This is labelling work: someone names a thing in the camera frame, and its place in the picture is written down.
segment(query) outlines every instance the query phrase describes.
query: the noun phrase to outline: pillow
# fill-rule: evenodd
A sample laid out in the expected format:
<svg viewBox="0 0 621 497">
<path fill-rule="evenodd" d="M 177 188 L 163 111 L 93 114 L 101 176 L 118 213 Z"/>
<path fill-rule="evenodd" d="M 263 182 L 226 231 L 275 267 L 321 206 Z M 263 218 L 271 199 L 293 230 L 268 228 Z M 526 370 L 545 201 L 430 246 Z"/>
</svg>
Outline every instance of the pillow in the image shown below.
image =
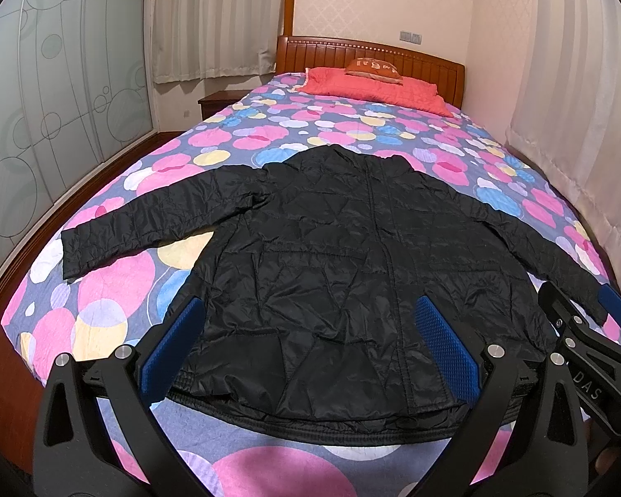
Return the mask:
<svg viewBox="0 0 621 497">
<path fill-rule="evenodd" d="M 333 95 L 358 101 L 384 102 L 404 108 L 452 118 L 437 86 L 422 80 L 402 77 L 402 86 L 370 78 L 346 75 L 345 69 L 306 68 L 306 82 L 298 89 L 311 95 Z"/>
<path fill-rule="evenodd" d="M 401 76 L 394 65 L 381 59 L 357 58 L 349 62 L 345 74 L 355 77 L 372 78 L 380 82 L 402 85 Z"/>
</svg>

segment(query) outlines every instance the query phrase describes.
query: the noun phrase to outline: black jacket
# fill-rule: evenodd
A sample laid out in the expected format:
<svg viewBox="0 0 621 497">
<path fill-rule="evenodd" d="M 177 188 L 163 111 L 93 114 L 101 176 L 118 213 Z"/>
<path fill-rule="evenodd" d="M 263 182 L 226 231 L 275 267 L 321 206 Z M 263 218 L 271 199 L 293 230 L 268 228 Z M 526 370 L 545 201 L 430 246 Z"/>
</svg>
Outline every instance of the black jacket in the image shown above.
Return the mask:
<svg viewBox="0 0 621 497">
<path fill-rule="evenodd" d="M 527 224 L 402 158 L 333 145 L 206 171 L 66 230 L 64 278 L 212 226 L 167 312 L 190 294 L 207 308 L 169 396 L 288 439 L 385 445 L 454 433 L 467 408 L 414 326 L 424 293 L 534 362 L 556 334 L 527 270 L 600 324 L 606 316 L 595 278 Z"/>
</svg>

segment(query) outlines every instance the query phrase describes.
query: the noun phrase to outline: small brown pillow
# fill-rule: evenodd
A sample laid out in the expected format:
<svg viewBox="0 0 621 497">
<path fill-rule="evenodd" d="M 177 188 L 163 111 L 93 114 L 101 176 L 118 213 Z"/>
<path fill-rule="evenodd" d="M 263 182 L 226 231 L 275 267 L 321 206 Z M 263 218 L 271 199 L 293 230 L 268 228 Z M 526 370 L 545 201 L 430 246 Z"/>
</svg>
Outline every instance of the small brown pillow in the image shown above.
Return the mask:
<svg viewBox="0 0 621 497">
<path fill-rule="evenodd" d="M 349 62 L 345 74 L 355 77 L 372 78 L 391 84 L 402 84 L 402 78 L 394 65 L 381 59 L 357 58 Z"/>
</svg>

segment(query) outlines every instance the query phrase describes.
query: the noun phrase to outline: white curtain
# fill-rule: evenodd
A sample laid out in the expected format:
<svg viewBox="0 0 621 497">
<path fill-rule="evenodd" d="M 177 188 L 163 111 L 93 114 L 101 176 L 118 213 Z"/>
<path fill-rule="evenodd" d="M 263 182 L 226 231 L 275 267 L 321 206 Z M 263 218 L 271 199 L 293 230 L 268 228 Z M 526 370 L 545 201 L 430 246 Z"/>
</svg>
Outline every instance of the white curtain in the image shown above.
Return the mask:
<svg viewBox="0 0 621 497">
<path fill-rule="evenodd" d="M 154 81 L 273 72 L 283 0 L 156 0 Z"/>
<path fill-rule="evenodd" d="M 508 142 L 584 216 L 621 287 L 621 4 L 538 0 Z"/>
</svg>

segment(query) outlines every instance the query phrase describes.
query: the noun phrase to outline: sliding wardrobe door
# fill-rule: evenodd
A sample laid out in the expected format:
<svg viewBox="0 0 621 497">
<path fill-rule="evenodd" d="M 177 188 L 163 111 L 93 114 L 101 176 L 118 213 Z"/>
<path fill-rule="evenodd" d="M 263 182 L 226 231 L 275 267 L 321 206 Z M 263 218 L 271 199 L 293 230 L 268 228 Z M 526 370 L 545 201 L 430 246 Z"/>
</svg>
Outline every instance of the sliding wardrobe door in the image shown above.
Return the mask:
<svg viewBox="0 0 621 497">
<path fill-rule="evenodd" d="M 152 130 L 143 1 L 0 4 L 0 265 L 66 190 Z"/>
</svg>

